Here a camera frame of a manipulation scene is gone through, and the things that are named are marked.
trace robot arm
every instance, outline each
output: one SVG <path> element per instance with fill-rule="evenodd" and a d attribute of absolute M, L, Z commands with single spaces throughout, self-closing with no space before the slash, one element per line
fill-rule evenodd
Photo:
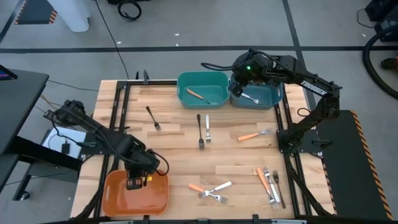
<path fill-rule="evenodd" d="M 103 146 L 111 149 L 124 161 L 128 190 L 145 186 L 147 175 L 153 174 L 160 164 L 152 150 L 146 150 L 145 144 L 134 136 L 120 131 L 112 131 L 87 116 L 83 103 L 79 101 L 65 101 L 63 106 L 54 112 L 52 121 L 55 116 L 57 122 L 67 126 L 79 125 L 86 131 L 94 133 Z"/>
<path fill-rule="evenodd" d="M 232 68 L 236 83 L 229 90 L 236 96 L 240 96 L 250 82 L 274 86 L 294 83 L 321 96 L 317 107 L 308 116 L 287 129 L 284 142 L 290 147 L 301 145 L 304 133 L 322 120 L 334 119 L 340 115 L 341 87 L 308 72 L 292 56 L 270 56 L 264 52 L 249 50 L 236 59 Z"/>

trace utensil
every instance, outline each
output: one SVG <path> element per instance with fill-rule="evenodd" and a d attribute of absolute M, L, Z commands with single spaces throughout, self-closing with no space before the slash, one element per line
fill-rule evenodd
<path fill-rule="evenodd" d="M 267 177 L 268 183 L 269 183 L 269 185 L 271 186 L 272 194 L 274 195 L 275 201 L 276 201 L 277 203 L 279 203 L 279 202 L 280 202 L 280 199 L 279 199 L 278 193 L 277 193 L 276 190 L 275 190 L 274 184 L 272 183 L 272 180 L 271 180 L 271 178 L 269 177 L 269 170 L 268 170 L 266 167 L 264 167 L 264 176 Z"/>
<path fill-rule="evenodd" d="M 247 140 L 247 139 L 249 139 L 249 138 L 256 137 L 256 136 L 258 136 L 258 135 L 260 135 L 260 134 L 270 134 L 270 133 L 272 133 L 272 129 L 265 129 L 265 130 L 260 131 L 259 133 L 248 134 L 248 135 L 246 135 L 246 136 L 241 136 L 241 137 L 238 138 L 238 140 L 239 140 L 239 141 L 243 141 L 243 140 Z"/>
<path fill-rule="evenodd" d="M 255 104 L 259 104 L 259 105 L 261 104 L 261 101 L 256 100 L 256 99 L 252 98 L 251 96 L 249 96 L 247 94 L 242 93 L 241 96 L 243 96 L 243 97 L 245 97 L 245 98 L 247 98 L 249 100 L 252 100 Z"/>
<path fill-rule="evenodd" d="M 258 167 L 258 168 L 256 169 L 256 171 L 257 171 L 258 176 L 260 177 L 260 180 L 261 180 L 263 186 L 264 186 L 264 187 L 266 188 L 266 190 L 267 190 L 267 193 L 268 193 L 268 196 L 269 196 L 269 197 L 268 197 L 268 198 L 269 198 L 269 203 L 271 204 L 271 207 L 272 207 L 273 209 L 278 209 L 278 203 L 277 203 L 276 200 L 271 196 L 271 193 L 269 192 L 268 183 L 267 183 L 266 179 L 264 178 L 264 174 L 262 173 L 261 168 Z"/>
<path fill-rule="evenodd" d="M 210 101 L 204 99 L 203 96 L 199 95 L 198 93 L 195 93 L 194 91 L 192 91 L 192 90 L 190 90 L 188 88 L 187 88 L 187 92 L 189 92 L 189 94 L 191 94 L 191 95 L 193 95 L 193 96 L 195 96 L 195 97 L 197 97 L 199 99 L 202 99 L 202 100 L 206 101 L 210 105 L 217 105 L 218 104 L 218 103 L 210 102 Z"/>
<path fill-rule="evenodd" d="M 210 143 L 211 142 L 211 137 L 209 133 L 209 115 L 206 114 L 206 142 Z"/>
<path fill-rule="evenodd" d="M 193 190 L 197 190 L 199 192 L 203 192 L 205 191 L 204 189 L 202 189 L 199 186 L 196 186 L 195 184 L 188 184 L 188 187 L 193 189 Z M 212 196 L 213 198 L 215 198 L 217 201 L 221 202 L 221 203 L 227 203 L 228 202 L 228 198 L 220 196 L 220 195 L 213 195 L 213 194 L 209 194 L 210 196 Z"/>
<path fill-rule="evenodd" d="M 286 208 L 285 200 L 284 200 L 284 197 L 282 196 L 282 192 L 280 191 L 280 187 L 279 187 L 278 171 L 274 170 L 272 175 L 274 176 L 275 183 L 278 185 L 278 190 L 279 190 L 279 195 L 280 195 L 280 202 L 282 203 L 282 208 Z"/>
<path fill-rule="evenodd" d="M 203 138 L 201 138 L 201 128 L 200 128 L 200 114 L 197 115 L 198 118 L 198 124 L 199 124 L 199 134 L 200 134 L 200 139 L 199 139 L 199 148 L 201 150 L 205 149 L 205 142 L 203 141 Z"/>
<path fill-rule="evenodd" d="M 199 196 L 199 197 L 207 197 L 207 196 L 209 196 L 212 192 L 214 192 L 214 191 L 216 191 L 216 190 L 224 189 L 224 188 L 229 187 L 229 186 L 231 186 L 231 185 L 232 185 L 232 183 L 231 183 L 231 181 L 229 181 L 229 182 L 227 182 L 227 183 L 223 183 L 223 184 L 221 184 L 220 186 L 217 186 L 217 187 L 213 188 L 213 190 L 205 190 L 204 192 L 199 193 L 198 196 Z"/>
<path fill-rule="evenodd" d="M 149 112 L 150 116 L 151 116 L 152 119 L 154 120 L 154 125 L 155 125 L 155 128 L 156 128 L 156 131 L 160 131 L 160 129 L 161 129 L 161 128 L 160 128 L 160 125 L 159 125 L 158 122 L 155 121 L 155 118 L 154 118 L 154 116 L 152 115 L 152 112 L 150 112 L 149 106 L 146 106 L 146 108 L 147 108 L 147 111 Z"/>

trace laptop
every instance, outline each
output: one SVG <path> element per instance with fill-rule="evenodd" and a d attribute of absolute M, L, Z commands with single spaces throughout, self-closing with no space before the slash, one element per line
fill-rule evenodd
<path fill-rule="evenodd" d="M 14 73 L 12 73 L 10 70 L 4 68 L 2 65 L 0 65 L 0 81 L 3 80 L 15 80 L 17 79 L 18 76 Z"/>

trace black handle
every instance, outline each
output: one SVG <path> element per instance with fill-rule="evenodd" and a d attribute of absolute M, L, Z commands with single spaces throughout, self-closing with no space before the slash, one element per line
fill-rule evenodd
<path fill-rule="evenodd" d="M 199 124 L 199 134 L 200 134 L 200 138 L 201 138 L 200 114 L 197 115 L 197 118 L 198 118 L 198 124 Z"/>
<path fill-rule="evenodd" d="M 154 122 L 156 122 L 156 121 L 155 121 L 155 118 L 152 116 L 152 113 L 150 112 L 149 106 L 147 106 L 146 108 L 147 108 L 147 111 L 149 112 L 150 116 L 151 116 L 152 119 L 154 120 Z"/>

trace orange striped edge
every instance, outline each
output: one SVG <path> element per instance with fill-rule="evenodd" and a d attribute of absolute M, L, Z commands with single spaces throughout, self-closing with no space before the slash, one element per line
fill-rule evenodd
<path fill-rule="evenodd" d="M 329 189 L 331 204 L 333 205 L 333 209 L 334 209 L 334 211 L 335 211 L 335 214 L 337 215 L 335 201 L 333 200 L 333 194 L 331 194 L 330 181 L 329 181 L 329 177 L 328 177 L 328 172 L 326 171 L 326 165 L 325 165 L 325 163 L 323 163 L 323 161 L 322 161 L 322 164 L 323 164 L 323 171 L 325 172 L 326 183 L 328 184 L 328 189 Z"/>
<path fill-rule="evenodd" d="M 53 24 L 54 23 L 55 18 L 57 17 L 57 14 L 58 13 L 56 11 L 54 11 L 54 10 L 51 12 L 51 16 L 49 18 L 49 21 L 50 21 L 49 24 Z"/>
<path fill-rule="evenodd" d="M 379 179 L 379 176 L 378 176 L 378 174 L 376 172 L 376 167 L 373 164 L 373 159 L 372 159 L 371 152 L 370 152 L 370 150 L 368 148 L 368 143 L 365 140 L 361 124 L 359 123 L 359 120 L 358 120 L 358 115 L 356 115 L 355 111 L 353 111 L 353 110 L 351 110 L 351 112 L 353 114 L 353 117 L 354 117 L 354 120 L 355 120 L 355 124 L 356 124 L 356 127 L 358 129 L 358 134 L 361 137 L 363 149 L 365 150 L 365 155 L 368 157 L 369 166 L 370 166 L 370 168 L 372 170 L 373 178 L 374 178 L 374 181 L 375 181 L 375 183 L 377 185 L 377 189 L 379 190 L 380 198 L 383 201 L 384 209 L 386 210 L 387 217 L 392 220 L 393 218 L 392 218 L 392 214 L 391 214 L 391 209 L 388 206 L 386 195 L 384 194 L 383 188 L 381 187 L 380 179 Z"/>
<path fill-rule="evenodd" d="M 19 24 L 18 19 L 19 19 L 19 17 L 21 16 L 22 10 L 24 10 L 24 8 L 25 8 L 25 4 L 26 4 L 26 1 L 24 1 L 24 3 L 22 3 L 21 8 L 19 9 L 18 16 L 16 17 L 15 23 L 14 23 L 15 25 L 18 25 L 18 24 Z"/>

